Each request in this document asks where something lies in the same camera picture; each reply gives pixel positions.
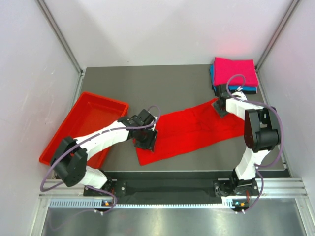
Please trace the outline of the red t-shirt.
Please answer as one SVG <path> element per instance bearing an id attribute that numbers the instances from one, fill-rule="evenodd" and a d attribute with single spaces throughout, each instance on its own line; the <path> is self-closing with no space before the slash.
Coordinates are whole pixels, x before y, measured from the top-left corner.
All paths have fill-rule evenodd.
<path id="1" fill-rule="evenodd" d="M 243 136 L 244 121 L 229 114 L 221 118 L 212 99 L 198 106 L 162 115 L 156 124 L 154 150 L 136 148 L 141 166 L 196 151 L 206 146 Z"/>

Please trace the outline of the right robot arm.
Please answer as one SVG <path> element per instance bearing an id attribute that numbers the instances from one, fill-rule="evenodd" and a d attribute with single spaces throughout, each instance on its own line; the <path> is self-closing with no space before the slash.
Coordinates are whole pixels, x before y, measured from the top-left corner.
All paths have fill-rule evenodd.
<path id="1" fill-rule="evenodd" d="M 216 86 L 216 95 L 218 100 L 213 107 L 221 118 L 233 114 L 244 121 L 246 149 L 229 180 L 214 182 L 215 193 L 227 197 L 253 192 L 257 167 L 281 142 L 278 119 L 270 108 L 248 102 L 240 89 L 231 93 L 227 85 L 219 85 Z"/>

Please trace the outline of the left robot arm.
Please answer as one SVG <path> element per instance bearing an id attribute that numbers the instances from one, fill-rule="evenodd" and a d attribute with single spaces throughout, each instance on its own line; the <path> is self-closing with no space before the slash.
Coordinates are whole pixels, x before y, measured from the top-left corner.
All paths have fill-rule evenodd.
<path id="1" fill-rule="evenodd" d="M 88 161 L 105 149 L 128 140 L 134 140 L 137 148 L 153 151 L 159 118 L 143 109 L 138 115 L 121 117 L 91 134 L 77 138 L 67 136 L 51 160 L 51 169 L 67 187 L 82 184 L 106 195 L 113 187 L 112 179 L 104 171 L 88 166 Z"/>

